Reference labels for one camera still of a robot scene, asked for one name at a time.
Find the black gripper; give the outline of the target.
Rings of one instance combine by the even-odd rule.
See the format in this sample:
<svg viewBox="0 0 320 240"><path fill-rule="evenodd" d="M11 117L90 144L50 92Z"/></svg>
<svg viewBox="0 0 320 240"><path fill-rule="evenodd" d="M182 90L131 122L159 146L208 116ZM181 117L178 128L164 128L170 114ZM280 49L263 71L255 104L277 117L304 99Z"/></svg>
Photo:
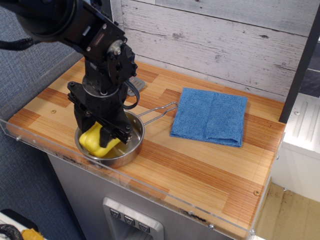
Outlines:
<svg viewBox="0 0 320 240"><path fill-rule="evenodd" d="M110 95L93 95L75 81L67 84L68 99L74 104L74 116L79 130L88 131L95 122L102 125L99 145L106 148L111 140L119 139L128 143L133 131L132 124L125 114L131 106L124 105L128 87L122 85Z"/></svg>

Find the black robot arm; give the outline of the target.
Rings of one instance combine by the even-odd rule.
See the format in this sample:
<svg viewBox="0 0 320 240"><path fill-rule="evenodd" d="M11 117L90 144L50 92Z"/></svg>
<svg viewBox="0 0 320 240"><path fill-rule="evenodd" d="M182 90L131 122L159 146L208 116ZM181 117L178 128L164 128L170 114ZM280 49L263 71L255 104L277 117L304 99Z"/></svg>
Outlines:
<svg viewBox="0 0 320 240"><path fill-rule="evenodd" d="M128 143L133 126L125 105L130 78L136 75L135 54L125 33L100 11L98 0L3 0L0 5L15 13L27 39L2 42L5 50L25 50L41 42L60 42L84 56L82 83L71 81L68 99L81 132L101 124L99 144L112 139Z"/></svg>

